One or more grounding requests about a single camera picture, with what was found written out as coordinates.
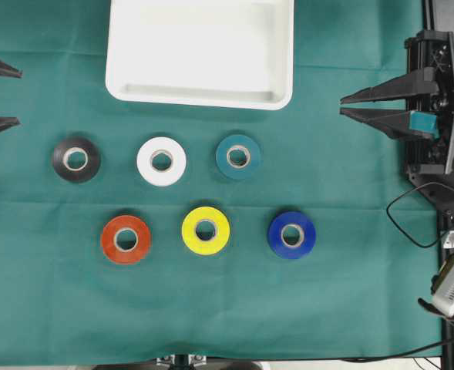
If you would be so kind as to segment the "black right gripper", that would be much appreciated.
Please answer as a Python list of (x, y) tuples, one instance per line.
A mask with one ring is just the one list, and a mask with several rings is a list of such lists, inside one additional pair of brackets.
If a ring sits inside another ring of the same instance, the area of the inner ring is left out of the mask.
[(405, 144), (405, 170), (413, 180), (419, 175), (451, 176), (454, 173), (454, 34), (423, 30), (407, 39), (405, 47), (409, 73), (345, 96), (340, 104), (425, 95), (407, 101), (406, 107), (411, 111), (340, 108), (340, 114), (377, 129), (392, 140), (423, 138)]

